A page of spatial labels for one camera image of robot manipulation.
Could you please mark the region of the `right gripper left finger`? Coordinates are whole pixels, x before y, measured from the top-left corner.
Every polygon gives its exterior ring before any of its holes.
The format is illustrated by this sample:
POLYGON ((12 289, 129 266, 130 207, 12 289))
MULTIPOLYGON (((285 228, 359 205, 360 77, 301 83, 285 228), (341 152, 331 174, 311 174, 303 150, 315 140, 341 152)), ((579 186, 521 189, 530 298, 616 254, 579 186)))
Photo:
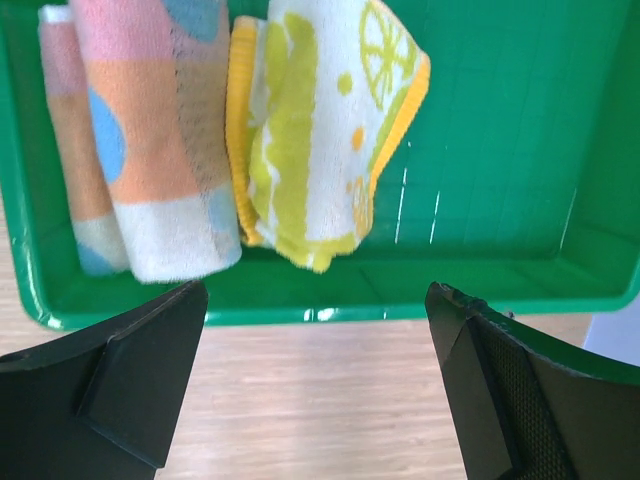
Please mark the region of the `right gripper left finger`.
POLYGON ((188 282, 1 358, 4 479, 152 479, 165 467, 208 293, 188 282))

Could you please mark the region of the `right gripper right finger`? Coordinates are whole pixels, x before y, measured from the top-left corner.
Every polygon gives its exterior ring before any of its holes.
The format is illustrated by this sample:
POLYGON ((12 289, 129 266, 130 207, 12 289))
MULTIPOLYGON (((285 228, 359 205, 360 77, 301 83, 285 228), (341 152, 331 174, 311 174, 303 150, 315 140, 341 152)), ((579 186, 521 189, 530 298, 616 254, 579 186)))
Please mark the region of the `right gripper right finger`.
POLYGON ((638 367, 443 283, 425 309, 468 478, 638 478, 638 367))

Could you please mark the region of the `blue polka dot towel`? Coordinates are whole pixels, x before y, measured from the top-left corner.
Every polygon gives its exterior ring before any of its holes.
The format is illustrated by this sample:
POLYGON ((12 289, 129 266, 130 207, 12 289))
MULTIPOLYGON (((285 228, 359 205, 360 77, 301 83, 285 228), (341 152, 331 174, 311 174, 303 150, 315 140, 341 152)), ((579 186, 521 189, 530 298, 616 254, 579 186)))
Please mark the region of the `blue polka dot towel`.
POLYGON ((83 270, 164 283, 234 265, 226 3, 70 1, 38 20, 83 270))

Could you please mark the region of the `yellow green patterned towel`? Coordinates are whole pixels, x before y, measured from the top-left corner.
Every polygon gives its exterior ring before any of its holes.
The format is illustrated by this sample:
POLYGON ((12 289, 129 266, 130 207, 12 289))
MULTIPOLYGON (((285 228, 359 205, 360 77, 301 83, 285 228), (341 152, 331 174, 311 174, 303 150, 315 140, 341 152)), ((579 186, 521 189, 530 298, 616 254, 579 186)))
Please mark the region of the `yellow green patterned towel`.
POLYGON ((381 1, 272 1, 231 32, 226 144, 243 238, 326 271, 372 229, 430 59, 381 1))

